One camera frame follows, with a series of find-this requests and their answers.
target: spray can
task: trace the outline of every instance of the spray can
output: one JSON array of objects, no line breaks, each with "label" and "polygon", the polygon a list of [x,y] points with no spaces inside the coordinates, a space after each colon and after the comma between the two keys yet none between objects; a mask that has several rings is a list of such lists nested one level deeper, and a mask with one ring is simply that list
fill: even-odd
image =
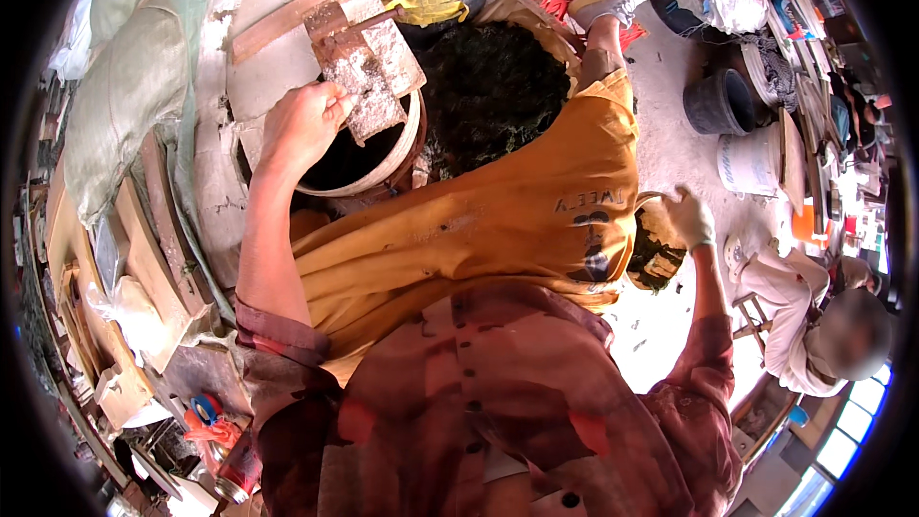
[{"label": "spray can", "polygon": [[227,455],[214,479],[221,497],[237,505],[245,503],[262,477],[262,460],[258,458],[252,430],[246,429]]}]

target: white sneaker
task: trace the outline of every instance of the white sneaker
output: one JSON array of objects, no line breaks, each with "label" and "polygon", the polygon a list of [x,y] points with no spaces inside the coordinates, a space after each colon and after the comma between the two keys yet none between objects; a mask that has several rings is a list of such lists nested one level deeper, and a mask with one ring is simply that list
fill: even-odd
[{"label": "white sneaker", "polygon": [[728,236],[724,240],[724,262],[728,264],[728,278],[731,282],[737,283],[740,281],[741,271],[749,261],[750,259],[743,253],[741,238]]},{"label": "white sneaker", "polygon": [[568,4],[570,14],[585,30],[590,30],[590,25],[604,14],[612,14],[620,22],[631,26],[635,18],[635,9],[646,0],[572,0]]}]

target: yellow tape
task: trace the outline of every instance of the yellow tape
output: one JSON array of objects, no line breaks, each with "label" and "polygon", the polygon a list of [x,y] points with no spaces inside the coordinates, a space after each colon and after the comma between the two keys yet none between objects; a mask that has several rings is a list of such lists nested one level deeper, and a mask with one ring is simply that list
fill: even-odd
[{"label": "yellow tape", "polygon": [[397,6],[405,9],[405,16],[397,16],[398,22],[415,24],[424,28],[434,22],[443,22],[459,18],[459,22],[466,20],[469,7],[462,0],[383,0],[386,10],[390,11]]}]

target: shirt button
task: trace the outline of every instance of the shirt button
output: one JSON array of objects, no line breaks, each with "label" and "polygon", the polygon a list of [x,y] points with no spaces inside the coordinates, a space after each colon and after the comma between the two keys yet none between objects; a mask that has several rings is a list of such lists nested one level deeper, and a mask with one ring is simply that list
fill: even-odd
[{"label": "shirt button", "polygon": [[561,504],[568,509],[574,509],[580,502],[581,498],[578,497],[576,493],[571,493],[570,491],[561,497]]}]

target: gloved hand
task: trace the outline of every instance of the gloved hand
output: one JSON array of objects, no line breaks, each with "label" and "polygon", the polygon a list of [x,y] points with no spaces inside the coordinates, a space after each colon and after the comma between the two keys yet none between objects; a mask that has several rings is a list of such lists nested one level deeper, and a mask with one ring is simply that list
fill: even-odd
[{"label": "gloved hand", "polygon": [[676,186],[680,202],[669,197],[663,198],[663,207],[670,217],[670,224],[676,233],[683,238],[688,251],[698,245],[715,245],[715,218],[705,202],[700,202],[685,186]]}]

